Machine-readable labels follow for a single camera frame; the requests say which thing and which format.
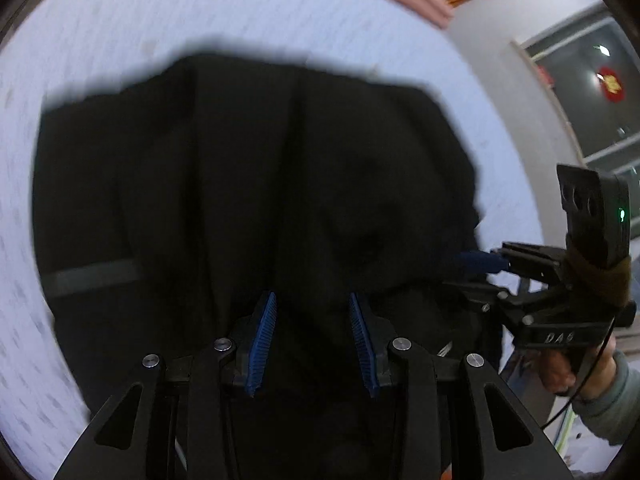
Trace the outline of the black hooded jacket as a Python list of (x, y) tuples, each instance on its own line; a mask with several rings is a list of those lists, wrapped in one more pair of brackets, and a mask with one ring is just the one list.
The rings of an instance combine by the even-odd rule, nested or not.
[[(476, 177), (423, 91), (205, 52), (45, 110), (32, 238), (92, 422), (63, 479), (189, 479), (194, 358), (277, 319), (250, 479), (379, 479), (349, 299), (434, 359), (502, 355), (454, 263)], [(466, 379), (437, 381), (442, 468)]]

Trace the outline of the dark window with frame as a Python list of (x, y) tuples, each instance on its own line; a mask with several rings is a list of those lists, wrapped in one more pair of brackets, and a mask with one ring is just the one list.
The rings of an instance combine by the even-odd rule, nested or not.
[[(629, 186), (631, 236), (639, 236), (639, 55), (605, 6), (593, 8), (529, 40), (524, 51), (558, 101), (578, 153), (591, 169), (624, 178)], [(609, 101), (597, 71), (615, 70), (625, 89)]]

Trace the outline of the red window decoration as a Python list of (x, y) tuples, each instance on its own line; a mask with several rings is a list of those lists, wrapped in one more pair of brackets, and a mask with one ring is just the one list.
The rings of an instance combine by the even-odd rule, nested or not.
[(600, 67), (597, 71), (597, 80), (609, 101), (617, 103), (625, 99), (625, 89), (615, 70), (606, 66)]

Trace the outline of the bed with floral quilt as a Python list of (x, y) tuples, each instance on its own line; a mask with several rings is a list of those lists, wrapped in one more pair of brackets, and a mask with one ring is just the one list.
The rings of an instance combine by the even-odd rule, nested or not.
[(41, 110), (205, 49), (255, 51), (431, 92), (474, 158), (480, 244), (542, 239), (520, 156), (480, 81), (448, 36), (393, 1), (43, 0), (1, 52), (1, 432), (36, 479), (55, 475), (86, 426), (32, 251)]

